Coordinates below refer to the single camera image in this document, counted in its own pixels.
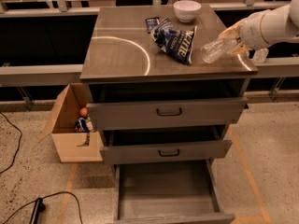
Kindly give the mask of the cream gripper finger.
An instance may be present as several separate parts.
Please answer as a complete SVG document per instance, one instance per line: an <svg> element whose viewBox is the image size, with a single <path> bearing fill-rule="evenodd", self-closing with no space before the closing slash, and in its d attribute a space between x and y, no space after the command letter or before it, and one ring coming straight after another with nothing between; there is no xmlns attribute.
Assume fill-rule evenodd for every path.
<svg viewBox="0 0 299 224"><path fill-rule="evenodd" d="M237 46L235 46L232 50L233 54L239 54L242 52L248 52L250 51L250 48L244 44L238 44Z"/></svg>
<svg viewBox="0 0 299 224"><path fill-rule="evenodd" d="M241 28L245 22L245 19L242 19L236 22L234 25L226 28L223 32L219 34L219 38L235 38L238 39L241 37Z"/></svg>

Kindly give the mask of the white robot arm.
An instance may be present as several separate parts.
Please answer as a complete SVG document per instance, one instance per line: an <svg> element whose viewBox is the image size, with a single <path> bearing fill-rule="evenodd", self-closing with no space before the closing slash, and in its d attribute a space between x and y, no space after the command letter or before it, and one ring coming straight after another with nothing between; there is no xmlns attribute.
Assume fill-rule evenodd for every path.
<svg viewBox="0 0 299 224"><path fill-rule="evenodd" d="M281 42L299 43L299 0L255 12L224 30L219 38L237 41L231 53L266 49Z"/></svg>

